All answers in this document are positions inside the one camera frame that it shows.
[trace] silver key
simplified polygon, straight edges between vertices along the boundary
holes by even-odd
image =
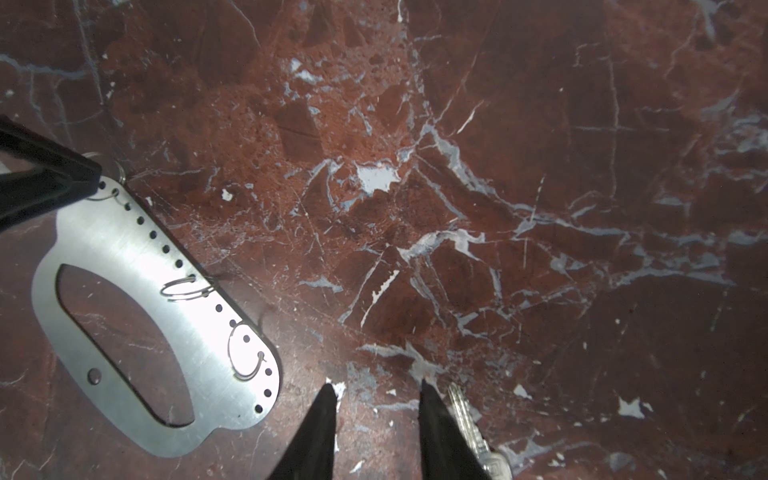
[[[512,470],[509,468],[506,457],[491,451],[488,443],[482,438],[480,429],[469,415],[469,402],[461,387],[452,383],[448,387],[448,394],[451,397],[453,415],[456,418],[456,423],[458,423],[458,429],[480,465],[491,476],[492,480],[512,480]]]

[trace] stainless steel plate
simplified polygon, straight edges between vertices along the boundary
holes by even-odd
[[[123,186],[101,179],[104,189],[57,212],[56,243],[32,280],[35,315],[59,359],[99,410],[154,455],[184,455],[216,428],[256,425],[272,409],[280,387],[273,352]],[[154,320],[184,374],[194,409],[192,423],[174,427],[156,420],[63,310],[56,278],[64,264],[109,280]],[[194,281],[167,285],[193,275]],[[179,293],[195,291],[202,294],[179,301],[184,298]],[[89,381],[92,369],[101,373],[99,382]]]

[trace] metal ring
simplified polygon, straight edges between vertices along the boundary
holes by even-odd
[[[100,165],[101,165],[101,162],[96,160],[99,157],[103,157],[103,158],[105,158],[107,160],[111,160],[112,163],[114,163],[115,166],[118,168],[118,177],[117,178],[113,178],[112,180],[116,180],[120,185],[125,185],[125,169],[123,168],[122,165],[120,165],[120,162],[115,160],[113,157],[109,157],[109,156],[104,155],[101,152],[97,152],[97,151],[89,151],[87,153],[84,153],[83,157],[86,157],[89,160],[94,160],[97,164],[100,164]],[[106,177],[112,178],[111,175],[106,175],[106,174],[104,174],[104,175]]]
[[[230,364],[232,363],[232,356],[229,353],[229,346],[227,347],[227,355],[230,356]],[[248,380],[252,379],[261,369],[261,364],[264,362],[264,352],[259,352],[259,362],[256,364],[256,366],[253,368],[253,371],[249,373],[248,375],[243,375],[242,373],[235,370],[235,366],[232,365],[232,370],[235,370],[235,378],[240,380],[241,382],[247,382]]]
[[[196,279],[197,277],[194,274],[192,274],[184,278],[180,278],[172,282],[168,282],[165,285],[163,285],[163,288],[160,289],[160,295],[168,298],[169,302],[183,302],[185,300],[194,300],[196,298],[204,298],[210,295],[210,293],[215,290],[213,285],[208,285],[199,290],[193,290],[191,292],[165,293],[165,290],[171,288],[172,286],[181,285],[182,283],[194,283]]]
[[[120,194],[120,191],[117,188],[112,189],[112,194],[109,197],[104,198],[86,198],[85,200],[90,200],[92,202],[101,202],[103,200],[109,200],[110,198],[117,198]]]

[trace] hole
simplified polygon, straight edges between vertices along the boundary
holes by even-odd
[[[100,381],[101,381],[101,370],[99,369],[88,370],[88,383],[90,383],[91,385],[98,385]]]
[[[70,265],[59,270],[56,287],[73,322],[131,385],[148,412],[168,425],[194,420],[176,356],[138,303],[106,279]]]

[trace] red marble surface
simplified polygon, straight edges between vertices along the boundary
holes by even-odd
[[[0,112],[120,162],[284,375],[259,425],[147,454],[34,318],[33,220],[0,235],[0,478],[264,478],[326,377],[336,477],[420,478],[423,376],[516,478],[768,476],[768,3],[0,5]],[[61,295],[194,415],[140,309]]]

